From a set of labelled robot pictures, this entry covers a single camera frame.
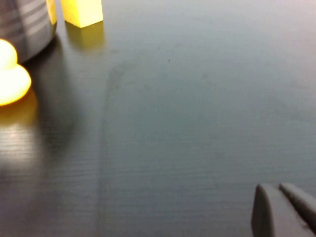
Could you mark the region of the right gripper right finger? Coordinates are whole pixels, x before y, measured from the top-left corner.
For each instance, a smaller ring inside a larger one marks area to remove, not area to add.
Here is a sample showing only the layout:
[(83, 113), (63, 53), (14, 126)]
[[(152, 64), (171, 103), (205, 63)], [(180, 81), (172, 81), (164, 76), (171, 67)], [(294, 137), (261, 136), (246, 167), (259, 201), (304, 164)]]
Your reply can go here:
[(279, 189), (309, 228), (316, 233), (316, 198), (290, 183), (280, 183)]

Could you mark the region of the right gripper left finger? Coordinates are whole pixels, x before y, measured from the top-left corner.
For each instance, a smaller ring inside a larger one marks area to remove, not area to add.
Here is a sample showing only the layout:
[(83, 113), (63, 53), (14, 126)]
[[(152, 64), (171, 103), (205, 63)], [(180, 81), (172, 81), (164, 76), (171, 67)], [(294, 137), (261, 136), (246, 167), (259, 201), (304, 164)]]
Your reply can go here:
[(314, 237), (315, 233), (281, 192), (270, 184), (256, 187), (251, 216), (254, 237)]

